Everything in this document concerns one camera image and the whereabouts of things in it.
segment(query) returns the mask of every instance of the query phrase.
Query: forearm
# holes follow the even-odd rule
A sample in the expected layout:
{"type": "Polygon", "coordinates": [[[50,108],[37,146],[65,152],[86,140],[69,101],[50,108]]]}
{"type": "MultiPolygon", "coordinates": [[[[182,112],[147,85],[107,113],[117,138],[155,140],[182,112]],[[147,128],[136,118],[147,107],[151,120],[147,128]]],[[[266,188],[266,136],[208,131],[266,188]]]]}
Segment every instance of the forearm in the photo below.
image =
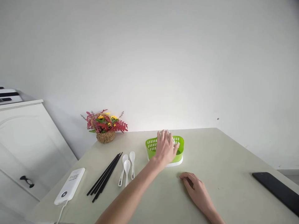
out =
{"type": "Polygon", "coordinates": [[[139,204],[142,195],[155,177],[160,168],[155,160],[150,162],[117,196],[111,205],[99,217],[96,224],[126,224],[139,204]]]}
{"type": "Polygon", "coordinates": [[[216,210],[207,213],[206,217],[210,220],[211,224],[225,224],[224,220],[216,210]]]}

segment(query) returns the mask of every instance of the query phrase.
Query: white tray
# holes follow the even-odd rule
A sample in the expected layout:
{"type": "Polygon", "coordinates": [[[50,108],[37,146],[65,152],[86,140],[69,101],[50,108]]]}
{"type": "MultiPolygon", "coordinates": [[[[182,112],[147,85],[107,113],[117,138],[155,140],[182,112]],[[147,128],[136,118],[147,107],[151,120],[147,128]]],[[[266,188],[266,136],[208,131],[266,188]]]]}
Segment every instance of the white tray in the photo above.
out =
{"type": "Polygon", "coordinates": [[[171,166],[178,166],[183,162],[183,156],[182,159],[179,162],[175,162],[175,163],[169,163],[166,167],[171,167],[171,166]]]}

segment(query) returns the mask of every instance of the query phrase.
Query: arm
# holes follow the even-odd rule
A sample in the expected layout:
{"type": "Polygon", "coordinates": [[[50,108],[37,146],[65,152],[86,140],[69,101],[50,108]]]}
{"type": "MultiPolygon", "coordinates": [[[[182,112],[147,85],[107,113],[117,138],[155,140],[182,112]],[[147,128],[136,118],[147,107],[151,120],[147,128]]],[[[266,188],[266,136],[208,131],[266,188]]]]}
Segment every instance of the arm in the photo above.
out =
{"type": "Polygon", "coordinates": [[[212,224],[225,224],[222,217],[217,213],[204,183],[192,173],[182,173],[180,178],[183,179],[184,185],[193,202],[206,215],[210,222],[212,224]]]}
{"type": "Polygon", "coordinates": [[[168,135],[167,131],[163,131],[160,137],[160,132],[158,132],[157,139],[155,156],[109,205],[96,224],[128,223],[145,190],[158,173],[175,158],[179,144],[173,145],[172,134],[168,135]]]}

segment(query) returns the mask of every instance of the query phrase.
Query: spoon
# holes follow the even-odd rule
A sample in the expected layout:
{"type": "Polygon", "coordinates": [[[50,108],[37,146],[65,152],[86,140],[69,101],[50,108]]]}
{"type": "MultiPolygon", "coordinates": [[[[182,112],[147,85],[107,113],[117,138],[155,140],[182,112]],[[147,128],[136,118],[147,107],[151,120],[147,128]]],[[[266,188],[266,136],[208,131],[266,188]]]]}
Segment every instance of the spoon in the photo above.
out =
{"type": "Polygon", "coordinates": [[[124,156],[122,157],[122,164],[124,165],[124,168],[122,169],[121,172],[121,177],[119,178],[119,182],[118,182],[118,186],[121,187],[122,185],[122,178],[124,176],[124,172],[125,172],[125,161],[128,159],[128,155],[124,154],[124,156]]]}
{"type": "Polygon", "coordinates": [[[134,161],[135,161],[135,152],[130,152],[130,160],[132,162],[132,179],[135,178],[135,172],[134,172],[134,161]]]}
{"type": "Polygon", "coordinates": [[[126,186],[128,185],[128,174],[129,174],[129,171],[130,171],[130,167],[131,167],[131,163],[130,163],[130,160],[126,160],[124,162],[124,167],[125,167],[125,172],[126,172],[126,186]]]}

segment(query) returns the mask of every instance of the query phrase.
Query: cabinet handle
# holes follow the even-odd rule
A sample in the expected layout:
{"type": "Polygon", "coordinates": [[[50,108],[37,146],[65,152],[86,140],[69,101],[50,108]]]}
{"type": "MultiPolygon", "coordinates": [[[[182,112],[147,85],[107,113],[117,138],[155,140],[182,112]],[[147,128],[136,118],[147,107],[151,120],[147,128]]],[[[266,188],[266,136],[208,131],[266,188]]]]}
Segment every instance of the cabinet handle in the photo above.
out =
{"type": "Polygon", "coordinates": [[[29,184],[29,188],[33,188],[34,187],[34,183],[30,179],[26,178],[26,176],[21,176],[20,180],[25,180],[26,183],[29,184]]]}

